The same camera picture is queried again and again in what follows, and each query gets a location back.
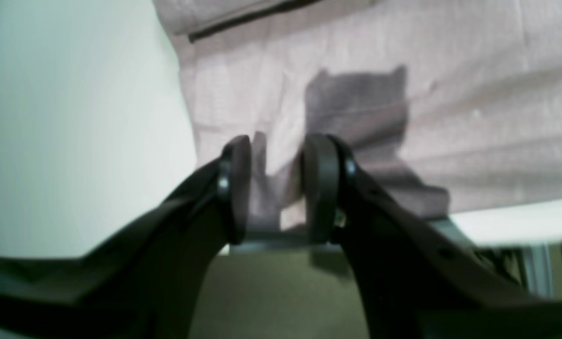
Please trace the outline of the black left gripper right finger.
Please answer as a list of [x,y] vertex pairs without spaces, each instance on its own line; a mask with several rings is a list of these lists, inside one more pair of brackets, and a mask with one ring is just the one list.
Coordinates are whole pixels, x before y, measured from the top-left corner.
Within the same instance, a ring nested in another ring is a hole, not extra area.
[[562,300],[477,264],[399,206],[338,137],[305,137],[302,175],[309,240],[341,247],[370,338],[562,339]]

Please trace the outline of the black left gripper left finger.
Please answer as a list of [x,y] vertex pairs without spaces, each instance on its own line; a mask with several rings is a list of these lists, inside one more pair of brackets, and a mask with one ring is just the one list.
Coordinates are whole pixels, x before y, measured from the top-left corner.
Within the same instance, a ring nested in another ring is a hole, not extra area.
[[249,137],[75,258],[0,257],[0,329],[30,339],[185,339],[212,260],[244,240]]

